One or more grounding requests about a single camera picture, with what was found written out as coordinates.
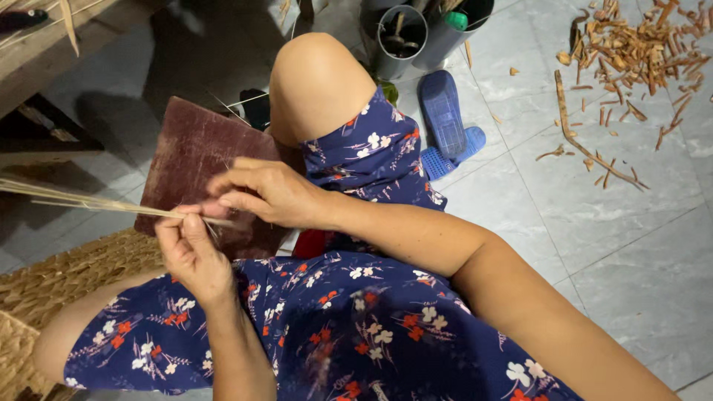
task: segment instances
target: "red flower print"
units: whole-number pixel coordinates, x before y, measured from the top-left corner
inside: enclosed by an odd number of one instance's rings
[[[366,293],[366,295],[364,296],[364,300],[370,305],[375,303],[377,298],[378,297],[372,293]]]
[[[155,358],[156,355],[158,355],[160,352],[161,352],[161,346],[160,346],[160,345],[156,345],[156,348],[154,348],[154,350],[151,351],[151,357],[152,357],[152,358]]]
[[[358,353],[360,353],[360,354],[362,354],[362,355],[365,355],[366,352],[369,350],[369,346],[368,346],[365,342],[363,342],[363,343],[357,345],[356,347],[354,347],[354,349],[355,349]]]
[[[131,331],[131,323],[126,320],[124,323],[119,323],[119,334],[128,333]]]
[[[122,345],[124,343],[124,337],[121,337],[120,335],[117,335],[111,340],[111,345],[114,346],[114,349],[117,350],[119,348],[119,345]]]
[[[419,322],[418,315],[406,315],[404,316],[404,327],[409,328],[415,326]]]
[[[361,394],[359,383],[357,383],[356,380],[353,382],[348,382],[347,385],[344,386],[344,389],[349,392],[350,398],[356,398],[357,395]]]
[[[176,325],[178,326],[179,324],[185,322],[188,320],[188,312],[183,312],[179,316],[176,317]]]
[[[176,320],[176,315],[171,313],[171,316],[163,320],[163,324],[167,326],[172,325],[174,320]]]
[[[416,326],[411,329],[411,332],[409,333],[409,337],[413,338],[414,341],[420,340],[422,335],[424,335],[424,329],[420,328],[419,326]]]
[[[515,389],[514,396],[510,397],[510,401],[530,401],[529,397],[526,397],[522,390]]]
[[[329,337],[332,335],[330,329],[324,328],[319,331],[319,336],[322,337],[322,341],[329,341]]]

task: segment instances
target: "floral print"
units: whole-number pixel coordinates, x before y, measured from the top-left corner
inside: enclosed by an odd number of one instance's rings
[[[443,210],[419,160],[416,123],[378,89],[352,120],[302,144],[307,177],[366,201]],[[236,260],[236,303],[250,317],[280,400],[581,400],[471,314],[450,282],[340,233],[314,258]],[[212,384],[205,314],[170,275],[112,299],[68,356],[75,388]]]

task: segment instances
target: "gray cylindrical container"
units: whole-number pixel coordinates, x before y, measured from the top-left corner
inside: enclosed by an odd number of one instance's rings
[[[385,35],[383,29],[379,29],[376,39],[377,39],[377,51],[374,59],[374,67],[376,69],[376,74],[385,80],[396,79],[400,77],[406,67],[411,64],[411,62],[416,58],[421,51],[423,51],[425,44],[428,43],[429,28],[426,23],[424,16],[421,15],[414,7],[411,6],[395,6],[391,7],[381,18],[379,22],[381,26],[384,24],[389,24],[392,20],[396,19],[399,13],[404,13],[404,27],[401,30],[402,36],[405,31],[417,31],[420,32],[417,39],[412,39],[421,48],[419,51],[407,59],[400,59],[398,57],[392,56],[386,49],[384,49],[384,44],[381,42],[381,35]]]
[[[461,12],[468,16],[468,24],[487,17],[493,12],[494,0],[466,0]],[[458,31],[448,25],[442,16],[429,22],[429,41],[424,49],[414,59],[414,67],[430,71],[441,64],[443,60],[480,28],[487,19],[469,26],[465,31]]]

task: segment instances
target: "gray tile floor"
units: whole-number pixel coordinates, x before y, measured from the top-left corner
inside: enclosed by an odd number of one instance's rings
[[[496,10],[515,0],[499,1]],[[58,78],[44,95],[102,140],[108,151],[53,171],[51,180],[103,196],[139,201],[168,96],[177,94],[218,110],[240,90],[267,89],[275,54],[289,37],[296,5],[282,27],[275,8],[265,13],[248,1],[210,7],[172,6],[152,24],[125,36]],[[313,29],[362,51],[357,0],[317,6]],[[473,67],[464,50],[448,60],[458,86],[463,122],[480,126],[486,147],[451,175],[434,182],[449,199],[446,211],[503,236],[572,304],[603,327],[686,401],[708,400],[713,382],[713,78],[697,93],[684,122],[654,151],[657,127],[674,113],[671,92],[641,105],[645,123],[612,119],[618,137],[599,127],[598,103],[612,98],[584,71],[591,91],[567,91],[570,120],[583,122],[578,139],[619,166],[634,166],[652,190],[636,191],[610,180],[603,191],[583,157],[535,157],[565,143],[558,118],[553,71],[565,87],[576,68],[554,55],[568,45],[569,21],[588,0],[523,0],[491,18],[471,38]],[[695,8],[695,0],[683,0]],[[622,2],[632,23],[647,0]],[[226,8],[236,12],[226,12]],[[297,33],[304,27],[297,25]],[[698,41],[713,54],[713,35]],[[510,76],[508,70],[521,71]],[[703,68],[713,76],[713,64]],[[399,108],[423,127],[416,85],[423,73],[409,69],[397,80]],[[641,88],[632,98],[639,99]],[[581,98],[588,107],[580,109]],[[618,117],[622,111],[615,111]],[[496,114],[502,124],[491,117]],[[0,271],[130,226],[130,216],[20,205],[0,225]],[[283,248],[290,249],[291,241]],[[157,394],[95,392],[90,400],[158,400]],[[210,399],[209,390],[178,399]]]

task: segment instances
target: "leg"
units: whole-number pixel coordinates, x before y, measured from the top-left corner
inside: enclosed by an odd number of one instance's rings
[[[112,298],[131,287],[148,282],[165,273],[164,269],[146,272],[118,283],[99,288],[84,298],[65,306],[42,330],[35,342],[33,358],[37,369],[47,378],[64,382],[64,364],[67,355],[84,328],[111,301]]]
[[[281,143],[321,138],[356,116],[376,85],[359,62],[328,34],[285,44],[270,76],[270,133]]]

